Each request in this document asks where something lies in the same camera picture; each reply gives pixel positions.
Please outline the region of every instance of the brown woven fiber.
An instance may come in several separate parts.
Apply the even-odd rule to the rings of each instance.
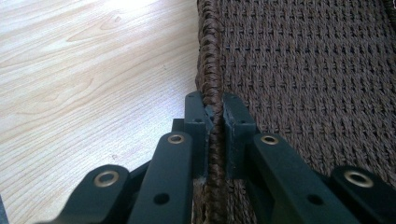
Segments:
[[[259,129],[282,135],[314,170],[329,175],[350,164],[396,187],[392,2],[198,0],[198,11],[196,83],[215,129],[194,223],[256,222],[243,181],[224,178],[224,91],[241,97]]]

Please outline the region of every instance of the light wood grain surface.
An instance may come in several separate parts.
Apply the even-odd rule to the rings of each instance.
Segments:
[[[0,194],[55,218],[90,170],[148,161],[195,90],[194,0],[0,2]]]

